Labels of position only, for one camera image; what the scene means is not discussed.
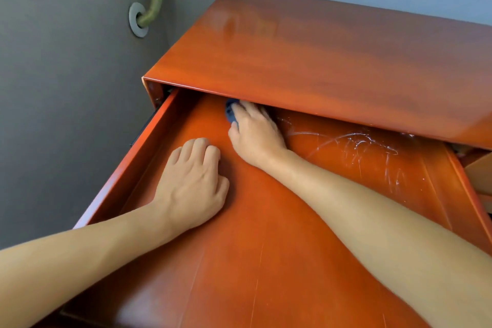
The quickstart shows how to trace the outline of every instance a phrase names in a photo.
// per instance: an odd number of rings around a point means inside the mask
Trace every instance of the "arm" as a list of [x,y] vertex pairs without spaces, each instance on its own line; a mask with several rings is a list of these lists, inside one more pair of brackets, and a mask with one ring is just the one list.
[[206,139],[173,151],[148,205],[105,222],[0,251],[0,326],[29,327],[70,298],[224,204],[229,181]]
[[433,327],[492,326],[492,258],[454,233],[286,149],[275,123],[234,105],[236,152],[303,199],[382,284]]

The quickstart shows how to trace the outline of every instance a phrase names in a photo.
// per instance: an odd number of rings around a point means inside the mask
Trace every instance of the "blue sponge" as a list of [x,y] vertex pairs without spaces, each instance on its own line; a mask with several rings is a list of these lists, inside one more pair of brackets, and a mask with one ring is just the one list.
[[238,99],[227,99],[225,102],[225,116],[229,123],[237,122],[236,117],[234,116],[234,111],[232,110],[232,104],[239,102]]

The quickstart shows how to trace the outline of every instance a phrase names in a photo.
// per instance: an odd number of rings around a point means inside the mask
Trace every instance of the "furniture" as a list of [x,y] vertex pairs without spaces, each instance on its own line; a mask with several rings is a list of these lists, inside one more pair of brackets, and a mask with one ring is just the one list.
[[268,105],[293,151],[492,255],[489,217],[441,141],[492,148],[491,38],[483,25],[325,0],[215,1],[143,77],[157,112],[77,226],[151,201],[169,153],[196,137],[222,152],[224,209],[40,326],[427,326],[234,153],[224,105]]

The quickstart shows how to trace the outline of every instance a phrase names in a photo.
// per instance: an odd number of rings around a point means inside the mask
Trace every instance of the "pipe flange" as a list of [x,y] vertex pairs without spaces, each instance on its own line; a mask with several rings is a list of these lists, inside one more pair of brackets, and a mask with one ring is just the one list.
[[128,11],[128,21],[130,22],[131,30],[133,31],[133,34],[139,38],[143,38],[149,32],[148,26],[142,28],[137,24],[137,17],[144,13],[145,7],[137,2],[134,2]]

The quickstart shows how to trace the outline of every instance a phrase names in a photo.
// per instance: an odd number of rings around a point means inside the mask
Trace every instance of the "open drawer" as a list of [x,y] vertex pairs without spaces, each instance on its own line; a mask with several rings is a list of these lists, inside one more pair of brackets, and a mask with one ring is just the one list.
[[[71,300],[61,319],[145,328],[427,326],[304,202],[236,155],[225,101],[173,90],[77,227],[151,201],[169,153],[198,137],[222,152],[220,173],[231,182],[224,209]],[[490,222],[443,142],[280,108],[269,112],[300,156],[492,254]]]

